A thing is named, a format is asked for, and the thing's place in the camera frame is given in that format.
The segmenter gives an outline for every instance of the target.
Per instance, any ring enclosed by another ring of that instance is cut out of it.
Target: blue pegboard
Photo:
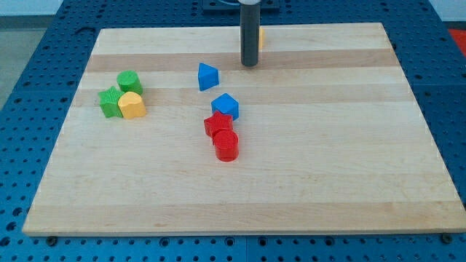
[[[427,0],[282,0],[263,24],[383,23],[466,202],[466,70]],[[29,238],[20,232],[101,28],[237,25],[182,0],[65,0],[0,113],[0,261],[466,261],[465,234]]]

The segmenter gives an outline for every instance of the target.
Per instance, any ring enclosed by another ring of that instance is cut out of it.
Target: yellow block
[[[122,95],[118,100],[118,106],[123,117],[126,119],[141,117],[147,114],[143,98],[135,92],[126,92]]]
[[[262,50],[262,47],[264,47],[264,41],[265,41],[265,32],[264,32],[264,28],[261,26],[259,28],[259,50]]]

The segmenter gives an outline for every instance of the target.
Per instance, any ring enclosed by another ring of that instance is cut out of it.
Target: blue block
[[[207,90],[218,85],[218,70],[210,65],[200,63],[197,79],[199,80],[199,90]]]
[[[240,104],[227,93],[216,98],[212,101],[212,113],[220,111],[222,114],[229,114],[236,120],[240,116]]]

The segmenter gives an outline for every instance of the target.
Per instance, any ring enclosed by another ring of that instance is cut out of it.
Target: wood grain
[[[466,212],[378,23],[105,29],[23,231],[31,236],[459,232]],[[199,92],[198,62],[221,70]],[[138,70],[147,115],[105,119],[97,92]],[[203,119],[240,102],[237,160]]]

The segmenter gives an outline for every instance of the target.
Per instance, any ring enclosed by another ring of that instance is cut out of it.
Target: green block
[[[99,92],[100,108],[105,117],[123,117],[122,112],[119,110],[118,100],[124,93],[115,87]]]
[[[139,76],[134,71],[129,70],[121,72],[116,78],[116,81],[123,92],[131,91],[139,95],[143,94],[143,87],[139,81]]]

